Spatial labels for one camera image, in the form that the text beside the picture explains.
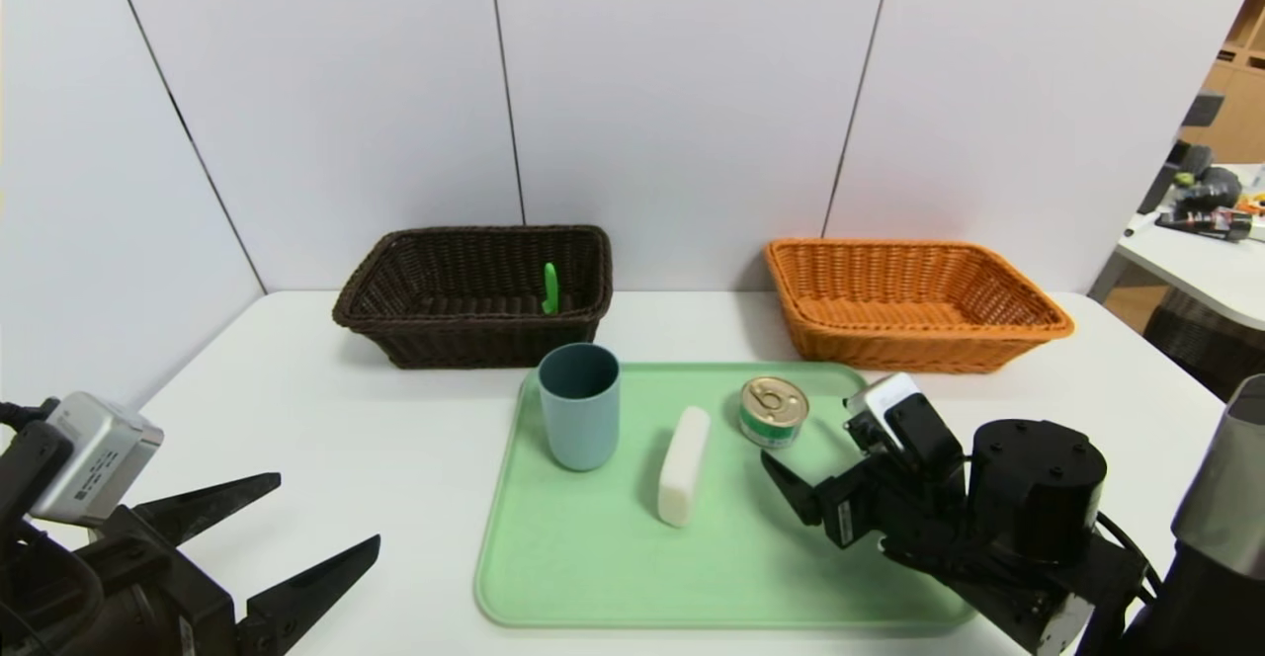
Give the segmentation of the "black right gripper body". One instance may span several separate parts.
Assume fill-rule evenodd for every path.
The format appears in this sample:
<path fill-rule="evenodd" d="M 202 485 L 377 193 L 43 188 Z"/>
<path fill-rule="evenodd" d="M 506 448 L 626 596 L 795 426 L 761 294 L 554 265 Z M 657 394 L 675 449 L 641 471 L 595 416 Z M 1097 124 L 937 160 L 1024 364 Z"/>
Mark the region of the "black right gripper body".
<path fill-rule="evenodd" d="M 902 566 L 932 566 L 942 540 L 942 482 L 911 470 L 893 456 L 867 456 L 816 487 L 827 537 L 848 549 L 867 533 L 883 536 L 882 554 Z"/>

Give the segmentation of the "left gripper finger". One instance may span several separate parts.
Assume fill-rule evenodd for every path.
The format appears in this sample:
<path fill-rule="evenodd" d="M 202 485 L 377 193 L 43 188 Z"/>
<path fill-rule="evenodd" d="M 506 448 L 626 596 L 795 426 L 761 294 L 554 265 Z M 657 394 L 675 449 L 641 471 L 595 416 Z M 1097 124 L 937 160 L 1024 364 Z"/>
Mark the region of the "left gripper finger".
<path fill-rule="evenodd" d="M 254 504 L 271 490 L 280 489 L 281 485 L 280 471 L 267 471 L 132 506 L 132 512 L 168 544 L 180 547 Z"/>
<path fill-rule="evenodd" d="M 247 600 L 237 624 L 239 655 L 286 655 L 374 568 L 382 537 L 362 540 Z"/>

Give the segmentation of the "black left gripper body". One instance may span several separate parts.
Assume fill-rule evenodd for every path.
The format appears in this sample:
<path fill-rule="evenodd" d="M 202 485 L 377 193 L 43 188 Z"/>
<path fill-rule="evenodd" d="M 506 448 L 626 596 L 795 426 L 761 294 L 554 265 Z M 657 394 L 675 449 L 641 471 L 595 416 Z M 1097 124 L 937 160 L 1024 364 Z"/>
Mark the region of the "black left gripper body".
<path fill-rule="evenodd" d="M 233 600 L 137 512 L 120 507 L 77 549 L 101 584 L 68 655 L 237 655 Z"/>

